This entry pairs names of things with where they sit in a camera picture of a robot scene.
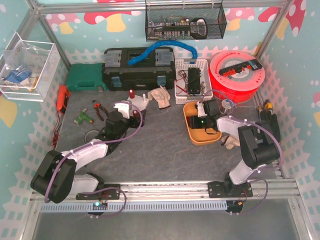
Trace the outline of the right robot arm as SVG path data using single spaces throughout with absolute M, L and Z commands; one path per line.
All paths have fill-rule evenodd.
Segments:
M 233 117 L 233 107 L 228 99 L 222 100 L 221 106 L 211 99 L 191 102 L 183 108 L 189 137 L 194 145 L 222 140 L 223 146 L 240 148 L 239 163 L 225 175 L 223 181 L 207 184 L 208 195 L 212 199 L 252 197 L 253 180 L 250 177 L 283 156 L 275 114 L 264 110 L 259 122 L 251 122 Z

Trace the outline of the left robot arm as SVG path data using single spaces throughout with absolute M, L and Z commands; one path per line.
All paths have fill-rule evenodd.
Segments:
M 125 118 L 121 112 L 114 110 L 105 120 L 105 126 L 87 144 L 63 152 L 50 150 L 34 174 L 30 187 L 55 204 L 70 194 L 97 191 L 102 186 L 101 177 L 93 173 L 76 175 L 76 171 L 114 152 L 126 138 L 128 129 L 144 125 L 146 113 L 142 110 L 137 117 Z

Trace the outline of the white peg board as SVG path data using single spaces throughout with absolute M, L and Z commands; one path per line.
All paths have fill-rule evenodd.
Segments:
M 143 93 L 142 96 L 135 95 L 134 98 L 131 98 L 129 96 L 127 100 L 135 105 L 140 111 L 145 110 L 149 104 L 149 99 L 147 98 L 147 95 L 145 93 Z

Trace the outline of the beige work glove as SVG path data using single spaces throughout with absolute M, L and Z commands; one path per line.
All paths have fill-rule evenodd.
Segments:
M 164 86 L 152 89 L 147 93 L 147 98 L 151 101 L 155 99 L 159 109 L 170 107 L 171 96 Z

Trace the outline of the red spring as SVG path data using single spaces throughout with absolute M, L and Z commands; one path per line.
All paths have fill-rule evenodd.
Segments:
M 135 91 L 134 91 L 133 89 L 130 89 L 130 90 L 129 90 L 129 97 L 130 97 L 131 99 L 134 99 L 134 98 L 135 98 Z
M 134 116 L 136 119 L 138 119 L 139 116 L 140 116 L 140 114 L 138 113 L 137 110 L 133 110 L 133 111 L 132 111 L 132 114 L 133 114 L 133 116 Z

